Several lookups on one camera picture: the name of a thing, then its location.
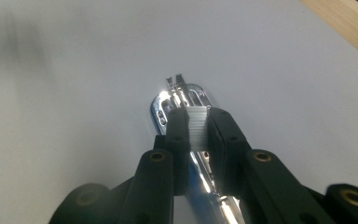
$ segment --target white tabletop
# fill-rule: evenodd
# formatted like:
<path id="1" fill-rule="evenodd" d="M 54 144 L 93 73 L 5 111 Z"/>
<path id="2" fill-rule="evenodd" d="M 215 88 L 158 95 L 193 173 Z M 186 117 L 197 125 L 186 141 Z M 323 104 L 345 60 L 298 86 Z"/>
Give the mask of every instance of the white tabletop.
<path id="1" fill-rule="evenodd" d="M 301 3 L 2 0 L 0 224 L 133 176 L 178 73 L 305 186 L 358 186 L 358 51 Z M 175 221 L 195 223 L 184 199 Z"/>

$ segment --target brass insert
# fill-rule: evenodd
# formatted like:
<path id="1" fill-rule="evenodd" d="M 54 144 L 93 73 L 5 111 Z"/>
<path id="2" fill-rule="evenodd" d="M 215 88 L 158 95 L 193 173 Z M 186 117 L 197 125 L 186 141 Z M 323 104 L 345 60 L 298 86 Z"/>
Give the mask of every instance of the brass insert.
<path id="1" fill-rule="evenodd" d="M 162 152 L 153 152 L 152 154 L 150 154 L 149 159 L 151 161 L 164 161 L 165 155 Z"/>
<path id="2" fill-rule="evenodd" d="M 272 157 L 265 152 L 256 152 L 254 153 L 254 157 L 257 161 L 262 161 L 262 162 L 272 160 Z"/>
<path id="3" fill-rule="evenodd" d="M 358 191 L 353 189 L 342 189 L 339 193 L 347 203 L 358 206 Z"/>

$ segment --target shiny metal part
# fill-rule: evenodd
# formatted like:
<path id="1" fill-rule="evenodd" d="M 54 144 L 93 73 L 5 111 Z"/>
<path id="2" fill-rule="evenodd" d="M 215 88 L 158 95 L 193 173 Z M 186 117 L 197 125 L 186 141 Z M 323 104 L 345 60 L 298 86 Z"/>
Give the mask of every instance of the shiny metal part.
<path id="1" fill-rule="evenodd" d="M 222 196 L 216 192 L 213 182 L 213 174 L 209 165 L 207 118 L 208 109 L 212 106 L 206 92 L 202 87 L 195 84 L 186 84 L 182 75 L 177 75 L 176 83 L 173 84 L 172 77 L 166 78 L 167 90 L 162 91 L 151 105 L 151 114 L 159 134 L 165 134 L 168 113 L 177 107 L 185 106 L 189 115 L 189 135 L 191 145 L 191 160 L 199 176 L 198 187 L 203 188 L 207 194 L 208 204 L 213 204 L 213 211 L 216 217 L 215 223 L 244 224 L 239 208 L 238 200 L 234 197 Z"/>
<path id="2" fill-rule="evenodd" d="M 358 191 L 354 189 L 343 189 L 340 194 L 346 202 L 358 207 Z"/>

